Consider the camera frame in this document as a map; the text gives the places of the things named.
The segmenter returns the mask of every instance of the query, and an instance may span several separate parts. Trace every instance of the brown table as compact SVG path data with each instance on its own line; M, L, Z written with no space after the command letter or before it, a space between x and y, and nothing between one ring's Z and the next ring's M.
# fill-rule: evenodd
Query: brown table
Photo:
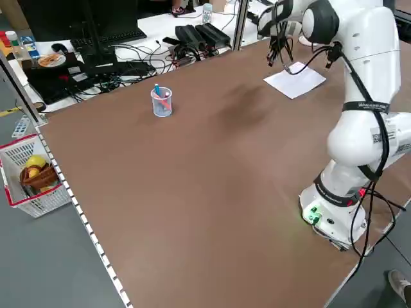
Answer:
M329 161L342 63L328 71L318 57L326 83L290 100L263 81L281 70L266 53L260 42L118 89L42 128L134 307L321 307L356 264L312 232L298 202ZM392 109L411 111L411 63L402 68ZM154 83L173 90L171 117L152 114ZM378 190L404 204L411 157ZM376 204L374 241L389 218Z
M396 0L396 9L411 13L411 1L410 0Z

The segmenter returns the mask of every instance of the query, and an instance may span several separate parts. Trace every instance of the person's foot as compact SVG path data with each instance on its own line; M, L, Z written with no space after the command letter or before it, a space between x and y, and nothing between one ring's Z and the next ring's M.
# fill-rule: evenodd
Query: person's foot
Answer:
M388 273L388 281L390 282L391 288L405 302L404 289L407 286L411 286L411 282L409 282L407 278L396 269L393 269Z
M174 16L182 15L182 14L184 14L185 12L186 12L186 10L183 9L181 6L179 6L178 8L172 8L172 9L171 9L171 13L172 13Z

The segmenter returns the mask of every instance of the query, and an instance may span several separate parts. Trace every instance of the metal frame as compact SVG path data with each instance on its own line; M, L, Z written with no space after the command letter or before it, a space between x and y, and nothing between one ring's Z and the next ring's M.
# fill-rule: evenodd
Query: metal frame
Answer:
M22 111L29 117L34 126L41 126L47 123L46 119L39 116L27 92L2 52L0 52L0 78L12 90L15 97L15 105L22 108Z
M243 42L243 34L245 27L245 20L247 18L247 8L249 7L250 0L238 0L238 14L237 14L237 23L236 30L234 32L234 38L232 40L232 50L239 51L241 48L241 43Z

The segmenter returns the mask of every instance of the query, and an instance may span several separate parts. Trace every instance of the keyboard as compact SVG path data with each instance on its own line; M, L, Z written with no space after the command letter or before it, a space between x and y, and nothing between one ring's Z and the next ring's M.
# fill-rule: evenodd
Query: keyboard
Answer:
M109 35L109 36L104 36L104 37L99 37L98 40L104 44L104 45L114 45L114 44L119 44L119 43L124 43L124 42L129 42L131 40L141 40L145 39L147 35L143 31L141 31L139 28L132 30L132 31L124 31L121 33ZM83 47L85 46L91 46L92 41L91 38L76 38L73 40L70 40L71 45L77 50L80 51Z

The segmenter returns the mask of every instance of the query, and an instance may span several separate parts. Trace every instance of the white desk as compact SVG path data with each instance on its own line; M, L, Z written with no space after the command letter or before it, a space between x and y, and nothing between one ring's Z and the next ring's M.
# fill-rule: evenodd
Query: white desk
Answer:
M231 3L227 3L227 5L225 6L224 13L234 13L234 12L237 13L238 7L239 7L239 4L236 3L235 11L234 11L234 1L232 1ZM249 11L251 11L252 13L256 15L259 15L266 8L267 7L265 5L261 4L260 2L257 2L256 0L253 0L253 2L250 2ZM127 44L137 46L137 47L148 47L152 49L153 51L156 50L155 53L157 54L162 53L163 51L166 51L169 45L163 43L162 40L164 37L175 37L175 27L176 26L185 26L187 24L192 24L195 26L197 24L202 24L202 16L201 16L202 6L196 7L195 10L196 10L195 13L186 14L178 18L175 18L171 14L163 14L163 15L140 19L138 20L138 26L140 29L142 29L147 34L147 38L143 40L130 41L130 42L127 42ZM219 13L213 13L212 24L216 28L222 29L232 18L233 18L233 15L222 15ZM234 16L230 24L224 28L224 33L230 36L231 39L234 36L236 21L237 21L237 16ZM157 49L159 45L155 42L156 40L158 40L161 43L161 47L159 49ZM255 43L256 41L257 41L257 26L251 23L247 19L246 24L245 24L244 34L243 34L243 46ZM63 41L58 41L58 42L65 45L68 51L73 51L73 47L69 40L63 40ZM37 42L37 49L39 50L39 53L41 55L51 54L53 53L53 50L51 49L51 45L54 43L56 42ZM219 50L219 52L223 53L227 51L228 49L229 49L228 47L222 48L221 50ZM116 48L116 54L119 57L119 60L138 59L138 55L136 54L136 52L128 50L128 49ZM161 59L161 60L164 60L167 64L169 64L170 61L166 60L166 55L167 53L160 55L160 56L152 56L152 60ZM140 56L141 58L144 58L146 54L141 53ZM258 55L258 56L261 57L261 61L264 61L265 55ZM155 62L152 65L155 67L160 66ZM17 62L12 64L12 67L13 69L15 69L15 72L18 78L24 85L24 88L26 89L31 100L33 102L42 101L41 98L37 95L37 93L30 87L30 85L28 85L27 78L24 75L22 69L17 64ZM100 90L98 90L97 88L93 88L93 89L87 90L86 92L98 94L99 91ZM92 97L92 96L81 95L81 94L77 94L77 95L80 96L82 99L88 99ZM48 105L46 112L56 111L58 109L65 108L70 105L74 105L75 103L77 102L73 98L68 97L60 101L57 101L54 104Z

